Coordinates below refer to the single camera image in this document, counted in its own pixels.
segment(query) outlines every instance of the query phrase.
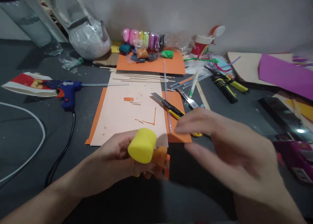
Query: white wall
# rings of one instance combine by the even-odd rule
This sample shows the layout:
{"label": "white wall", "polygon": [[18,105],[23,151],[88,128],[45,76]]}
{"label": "white wall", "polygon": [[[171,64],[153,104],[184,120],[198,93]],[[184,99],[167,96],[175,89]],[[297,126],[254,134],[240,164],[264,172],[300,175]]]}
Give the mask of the white wall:
{"label": "white wall", "polygon": [[[226,26],[213,50],[289,52],[313,50],[313,0],[83,0],[105,21],[113,40],[124,27],[164,33],[208,34]],[[74,0],[57,0],[69,17],[80,17]]]}

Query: white cable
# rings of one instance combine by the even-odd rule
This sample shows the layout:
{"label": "white cable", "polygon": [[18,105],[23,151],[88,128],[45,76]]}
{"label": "white cable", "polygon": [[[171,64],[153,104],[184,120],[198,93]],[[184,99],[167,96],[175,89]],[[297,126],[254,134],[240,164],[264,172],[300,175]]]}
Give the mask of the white cable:
{"label": "white cable", "polygon": [[38,118],[35,114],[33,114],[32,112],[30,112],[30,111],[28,111],[28,110],[26,110],[26,109],[24,109],[24,108],[21,108],[21,107],[18,107],[18,106],[14,106],[14,105],[8,104],[8,103],[2,103],[2,102],[0,102],[0,104],[1,104],[1,105],[5,105],[5,106],[8,106],[8,107],[17,108],[17,109],[23,110],[23,111],[25,111],[25,112],[31,114],[31,116],[34,117],[34,118],[38,121],[38,123],[39,123],[39,125],[40,125],[40,127],[41,127],[41,130],[42,130],[42,140],[41,140],[41,142],[40,142],[38,148],[37,148],[36,151],[34,152],[34,154],[33,154],[24,164],[22,164],[17,170],[15,170],[13,173],[9,174],[9,175],[6,176],[5,178],[2,178],[2,179],[0,180],[0,183],[1,183],[1,182],[3,182],[4,180],[6,180],[6,179],[8,179],[9,177],[11,177],[11,176],[13,176],[14,174],[16,174],[16,173],[17,173],[18,171],[20,171],[22,168],[24,168],[25,165],[27,165],[28,162],[37,154],[37,152],[39,151],[39,149],[41,148],[41,146],[42,146],[42,144],[43,144],[43,141],[44,141],[45,138],[46,138],[46,131],[45,131],[45,128],[44,128],[43,124],[42,124],[41,121],[39,120],[39,118]]}

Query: power cord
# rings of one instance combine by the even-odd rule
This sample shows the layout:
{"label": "power cord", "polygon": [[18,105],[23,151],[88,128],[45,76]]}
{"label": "power cord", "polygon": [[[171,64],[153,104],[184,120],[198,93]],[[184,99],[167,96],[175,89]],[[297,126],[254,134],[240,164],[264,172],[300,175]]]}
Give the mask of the power cord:
{"label": "power cord", "polygon": [[54,164],[51,167],[49,173],[47,174],[45,187],[49,186],[52,183],[52,179],[53,179],[54,173],[57,170],[61,160],[63,159],[63,157],[64,157],[64,155],[65,155],[65,153],[66,153],[66,151],[68,149],[69,144],[71,143],[71,139],[72,139],[73,132],[74,132],[75,121],[76,121],[76,113],[75,113],[74,109],[72,109],[72,114],[73,114],[73,123],[72,123],[72,128],[71,128],[71,132],[69,134],[69,138],[68,138],[67,144],[66,144],[64,150],[62,151],[62,153],[60,154],[60,156],[54,162]]}

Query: black tool handle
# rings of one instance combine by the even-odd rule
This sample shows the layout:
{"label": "black tool handle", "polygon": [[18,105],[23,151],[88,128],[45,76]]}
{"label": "black tool handle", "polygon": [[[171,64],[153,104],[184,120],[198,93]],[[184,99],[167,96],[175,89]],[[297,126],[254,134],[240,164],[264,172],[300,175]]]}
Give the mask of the black tool handle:
{"label": "black tool handle", "polygon": [[236,103],[238,102],[237,97],[235,96],[235,94],[231,91],[231,89],[225,84],[225,82],[223,81],[223,79],[218,78],[215,80],[215,84],[217,85],[217,87],[222,91],[222,93],[224,94],[224,96],[228,99],[228,101],[230,103]]}

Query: hand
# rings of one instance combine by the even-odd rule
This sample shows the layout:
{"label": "hand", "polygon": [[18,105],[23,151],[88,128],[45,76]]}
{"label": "hand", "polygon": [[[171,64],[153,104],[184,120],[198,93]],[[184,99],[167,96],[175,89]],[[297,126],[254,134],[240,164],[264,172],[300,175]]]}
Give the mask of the hand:
{"label": "hand", "polygon": [[235,193],[268,204],[287,191],[272,143],[248,126],[197,108],[178,120],[175,132],[210,134],[217,155],[196,143],[185,148]]}
{"label": "hand", "polygon": [[93,154],[61,177],[67,194],[84,198],[98,194],[114,183],[152,169],[130,158],[127,148],[137,130],[113,135]]}

